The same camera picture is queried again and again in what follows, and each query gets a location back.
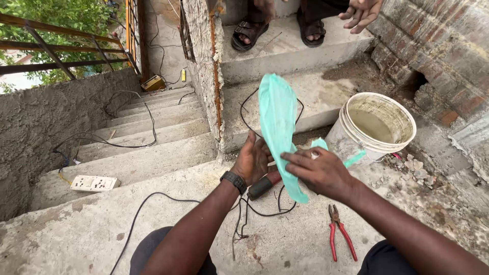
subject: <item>pants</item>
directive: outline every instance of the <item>pants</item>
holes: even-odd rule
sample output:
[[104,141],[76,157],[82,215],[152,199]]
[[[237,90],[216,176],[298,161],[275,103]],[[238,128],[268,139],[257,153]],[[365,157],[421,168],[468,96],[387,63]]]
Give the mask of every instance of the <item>pants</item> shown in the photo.
[[[306,22],[311,23],[323,18],[337,16],[348,9],[349,0],[302,0],[306,3]],[[248,0],[247,20],[260,23],[265,21],[265,15],[255,6],[253,0]]]
[[[164,227],[151,232],[134,251],[131,258],[130,275],[138,275],[149,260],[151,254],[165,238],[172,227]],[[199,275],[217,275],[216,266],[212,263],[208,254],[204,264],[199,270]],[[414,275],[417,272],[404,259],[395,247],[387,240],[375,244],[363,259],[362,267],[358,275]]]

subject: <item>tree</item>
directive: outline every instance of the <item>tree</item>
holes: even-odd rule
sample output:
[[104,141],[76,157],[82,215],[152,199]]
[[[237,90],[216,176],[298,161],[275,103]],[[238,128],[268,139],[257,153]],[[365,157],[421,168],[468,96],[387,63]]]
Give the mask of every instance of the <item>tree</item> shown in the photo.
[[[6,0],[6,2],[0,3],[0,12],[107,36],[109,34],[109,14],[114,12],[114,10],[105,5],[102,0]],[[93,47],[90,40],[82,37],[72,37],[45,31],[38,31],[38,33],[48,44]],[[0,37],[10,41],[37,43],[25,29],[5,24],[0,24]],[[107,42],[99,42],[99,45],[101,47],[110,47]],[[53,63],[48,54],[43,51],[22,51],[22,53],[31,54],[33,63]],[[56,54],[63,62],[95,60],[97,57],[98,59],[101,57],[99,53],[94,52],[57,52]],[[4,51],[0,51],[0,60],[9,65],[13,62]],[[115,65],[115,67],[124,66],[121,63],[112,65]],[[70,70],[78,78],[83,77],[90,71],[102,72],[103,66],[76,67]],[[27,76],[30,78],[39,77],[43,84],[69,80],[61,69],[29,72]]]

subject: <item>pliers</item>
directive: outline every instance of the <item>pliers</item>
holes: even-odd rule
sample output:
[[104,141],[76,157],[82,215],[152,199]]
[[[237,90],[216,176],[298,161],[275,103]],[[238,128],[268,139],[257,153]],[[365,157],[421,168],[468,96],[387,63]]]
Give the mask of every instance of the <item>pliers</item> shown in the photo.
[[352,252],[353,260],[358,261],[355,253],[355,248],[353,248],[353,243],[352,240],[350,239],[350,236],[348,236],[348,233],[345,230],[344,225],[339,221],[339,213],[338,209],[336,209],[336,205],[333,205],[333,208],[331,205],[328,206],[328,212],[330,213],[331,217],[331,223],[330,223],[330,228],[331,228],[331,234],[330,234],[330,245],[331,245],[331,251],[333,252],[333,260],[336,262],[336,249],[334,248],[334,231],[336,229],[336,224],[339,226],[339,230],[341,233],[343,233],[343,236],[345,236],[346,242],[348,243],[348,247],[350,248],[350,251]]

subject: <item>brick wall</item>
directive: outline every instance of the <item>brick wall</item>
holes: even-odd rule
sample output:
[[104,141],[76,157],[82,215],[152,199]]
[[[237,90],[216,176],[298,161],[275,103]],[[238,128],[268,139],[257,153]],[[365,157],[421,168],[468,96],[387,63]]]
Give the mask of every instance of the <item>brick wall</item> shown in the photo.
[[385,0],[368,29],[382,72],[401,85],[425,76],[415,102],[426,116],[449,127],[489,110],[489,1]]

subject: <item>concrete floor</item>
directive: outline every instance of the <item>concrete floor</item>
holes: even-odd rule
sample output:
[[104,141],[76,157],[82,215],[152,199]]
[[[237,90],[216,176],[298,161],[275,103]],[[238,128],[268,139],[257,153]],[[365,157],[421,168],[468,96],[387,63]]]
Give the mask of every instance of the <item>concrete floor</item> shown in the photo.
[[[218,184],[232,161],[218,160],[176,171],[137,184],[119,187],[69,203],[30,212],[0,223],[0,271],[2,274],[108,274],[127,240],[133,216],[146,196],[162,191],[179,199],[202,200]],[[436,229],[489,263],[489,219],[483,201],[467,201],[471,179],[449,179],[451,184],[430,190],[414,181],[401,181],[402,172],[383,162],[350,168],[374,191],[423,223]],[[376,185],[380,178],[382,184]],[[277,212],[281,183],[252,202],[261,213]],[[245,234],[235,244],[231,237],[238,210],[223,222],[210,254],[219,274],[356,274],[368,250],[383,237],[348,207],[301,187],[310,202],[283,216],[261,217],[250,212]],[[358,256],[354,262],[346,242],[336,233],[338,262],[329,247],[328,204],[336,203]],[[284,194],[283,207],[292,205]],[[195,207],[155,195],[141,210],[129,245],[115,274],[127,274],[137,244],[151,231],[174,225]]]
[[[178,15],[180,15],[180,1],[171,0],[171,3]],[[175,84],[168,85],[170,88],[183,87],[192,80],[192,76],[190,71],[187,70],[187,82],[178,80],[181,70],[187,67],[177,28],[180,24],[180,18],[173,11],[168,1],[147,1],[145,2],[145,9],[150,72],[151,74],[162,75],[168,82],[178,81]],[[163,49],[157,45],[164,47],[163,65],[161,65]]]

